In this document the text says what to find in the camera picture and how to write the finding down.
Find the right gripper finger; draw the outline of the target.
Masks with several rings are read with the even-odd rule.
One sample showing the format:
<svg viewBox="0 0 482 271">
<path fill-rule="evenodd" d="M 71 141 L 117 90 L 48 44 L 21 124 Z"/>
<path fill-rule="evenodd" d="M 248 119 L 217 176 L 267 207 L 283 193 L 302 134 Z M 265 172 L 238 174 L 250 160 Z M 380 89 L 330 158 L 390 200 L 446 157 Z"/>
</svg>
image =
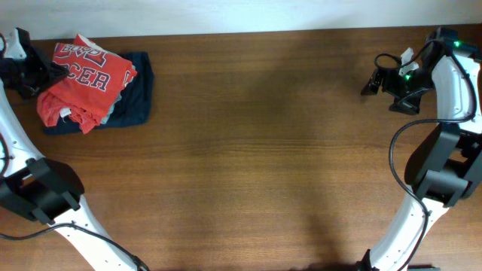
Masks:
<svg viewBox="0 0 482 271">
<path fill-rule="evenodd" d="M 407 115 L 416 115 L 420 110 L 421 96 L 405 96 L 403 98 L 395 97 L 393 103 L 389 106 L 389 110 Z"/>
<path fill-rule="evenodd" d="M 380 85 L 382 84 L 384 79 L 384 71 L 380 69 L 374 69 L 370 79 L 366 83 L 366 85 L 361 90 L 362 96 L 372 96 L 377 95 Z"/>
</svg>

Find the orange t-shirt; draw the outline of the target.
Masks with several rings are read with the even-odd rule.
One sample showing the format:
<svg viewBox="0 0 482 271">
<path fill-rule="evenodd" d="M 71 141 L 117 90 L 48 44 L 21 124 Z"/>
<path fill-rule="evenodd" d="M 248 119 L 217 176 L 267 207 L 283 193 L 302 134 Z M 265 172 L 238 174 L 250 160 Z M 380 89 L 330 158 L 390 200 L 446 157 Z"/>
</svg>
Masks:
<svg viewBox="0 0 482 271">
<path fill-rule="evenodd" d="M 137 75 L 127 59 L 92 47 L 58 43 L 53 62 L 68 70 L 67 76 L 38 97 L 37 112 L 46 127 L 68 117 L 88 133 Z"/>
</svg>

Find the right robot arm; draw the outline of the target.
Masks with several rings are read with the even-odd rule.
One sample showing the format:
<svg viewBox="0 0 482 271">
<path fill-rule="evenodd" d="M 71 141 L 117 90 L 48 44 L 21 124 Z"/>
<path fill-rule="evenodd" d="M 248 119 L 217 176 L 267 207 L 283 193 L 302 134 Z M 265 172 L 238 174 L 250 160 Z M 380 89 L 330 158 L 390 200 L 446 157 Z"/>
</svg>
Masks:
<svg viewBox="0 0 482 271">
<path fill-rule="evenodd" d="M 480 49 L 460 40 L 456 30 L 440 27 L 418 53 L 408 48 L 393 60 L 394 67 L 376 66 L 361 94 L 389 93 L 390 111 L 415 115 L 422 96 L 435 91 L 437 116 L 404 174 L 393 175 L 404 190 L 403 202 L 358 270 L 409 270 L 430 228 L 481 183 Z"/>
</svg>

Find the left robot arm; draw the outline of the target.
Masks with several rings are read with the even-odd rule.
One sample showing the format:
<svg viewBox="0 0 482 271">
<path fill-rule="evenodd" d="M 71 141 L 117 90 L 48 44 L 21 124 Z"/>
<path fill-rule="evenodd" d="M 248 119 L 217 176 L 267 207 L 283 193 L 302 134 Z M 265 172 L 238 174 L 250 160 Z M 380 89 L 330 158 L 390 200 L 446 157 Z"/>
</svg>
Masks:
<svg viewBox="0 0 482 271">
<path fill-rule="evenodd" d="M 56 66 L 15 28 L 1 37 L 1 88 L 30 96 L 53 82 Z M 147 270 L 137 256 L 114 242 L 91 212 L 84 186 L 68 165 L 49 160 L 33 145 L 6 94 L 1 94 L 1 206 L 47 225 L 67 239 L 95 270 Z"/>
</svg>

